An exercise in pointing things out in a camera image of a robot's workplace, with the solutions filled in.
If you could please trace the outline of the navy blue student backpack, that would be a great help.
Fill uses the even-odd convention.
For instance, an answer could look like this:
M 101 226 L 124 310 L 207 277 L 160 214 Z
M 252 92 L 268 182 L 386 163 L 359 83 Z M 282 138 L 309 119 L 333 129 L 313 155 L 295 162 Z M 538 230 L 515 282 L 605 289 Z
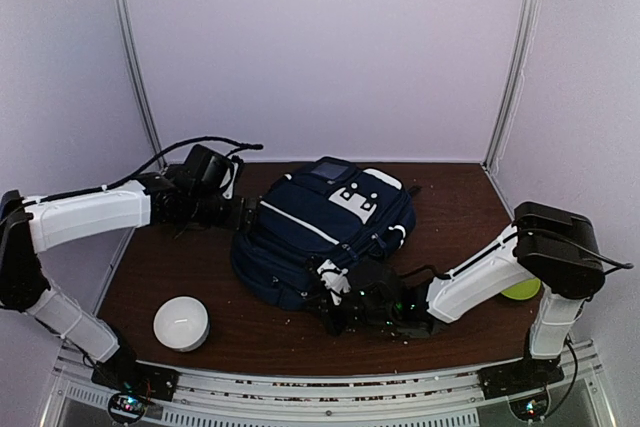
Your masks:
M 333 157 L 307 163 L 278 179 L 252 229 L 235 234 L 233 272 L 260 300 L 303 310 L 313 290 L 307 260 L 351 268 L 388 258 L 415 228 L 414 193 L 377 168 Z

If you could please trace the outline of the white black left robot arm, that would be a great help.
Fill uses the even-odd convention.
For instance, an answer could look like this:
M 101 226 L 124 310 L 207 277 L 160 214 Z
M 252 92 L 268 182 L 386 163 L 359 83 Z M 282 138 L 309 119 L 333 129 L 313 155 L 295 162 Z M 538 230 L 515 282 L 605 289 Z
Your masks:
M 229 140 L 220 154 L 208 137 L 173 144 L 190 150 L 184 161 L 152 170 L 152 157 L 111 183 L 49 195 L 17 190 L 1 199 L 1 307 L 31 316 L 74 344 L 97 374 L 123 391 L 144 380 L 142 366 L 123 336 L 88 312 L 60 284 L 47 277 L 41 258 L 49 251 L 89 246 L 101 237 L 154 225 L 246 229 L 256 203 L 235 194 L 243 169 L 241 153 L 256 144 Z

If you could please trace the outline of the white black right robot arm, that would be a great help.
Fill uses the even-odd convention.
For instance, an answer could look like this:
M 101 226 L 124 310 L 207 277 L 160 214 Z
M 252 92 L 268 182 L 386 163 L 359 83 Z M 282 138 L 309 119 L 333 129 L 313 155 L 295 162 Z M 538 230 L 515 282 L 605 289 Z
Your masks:
M 539 281 L 543 298 L 512 370 L 517 385 L 530 389 L 557 368 L 584 304 L 604 286 L 604 260 L 587 217 L 524 202 L 487 247 L 415 286 L 375 260 L 341 268 L 314 256 L 306 267 L 320 284 L 318 310 L 334 334 L 385 324 L 404 337 L 428 338 L 498 293 Z

